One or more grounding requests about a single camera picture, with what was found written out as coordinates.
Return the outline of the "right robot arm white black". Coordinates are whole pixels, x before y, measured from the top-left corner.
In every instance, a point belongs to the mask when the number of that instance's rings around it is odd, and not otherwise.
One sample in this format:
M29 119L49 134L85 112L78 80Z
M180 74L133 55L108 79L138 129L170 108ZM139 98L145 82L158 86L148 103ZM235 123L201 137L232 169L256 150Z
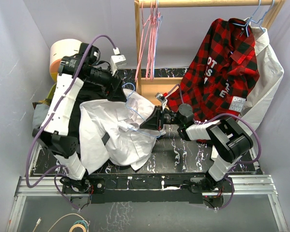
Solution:
M221 114L217 120L204 124L194 122L189 104L181 104L177 112L155 106L152 114L140 125L141 129L160 131L165 124L178 125L179 136L186 141L207 140L218 152L214 164L206 172L206 188L212 192L223 186L223 178L237 161L253 147L253 141L232 118Z

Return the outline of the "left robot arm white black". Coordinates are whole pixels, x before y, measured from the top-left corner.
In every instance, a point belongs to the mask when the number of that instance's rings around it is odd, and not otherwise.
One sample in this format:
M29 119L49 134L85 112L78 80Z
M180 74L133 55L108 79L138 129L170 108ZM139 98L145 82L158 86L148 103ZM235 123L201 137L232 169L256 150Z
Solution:
M77 96L85 83L102 88L111 102L126 102L122 80L116 77L118 67L126 62L117 46L113 47L107 69L100 64L100 51L93 44L77 40L61 40L53 44L57 61L57 83L51 105L39 129L33 131L35 140L47 147L66 169L67 177L73 179L73 187L86 192L90 181L84 177L86 169L76 152L78 139L69 135L69 124Z

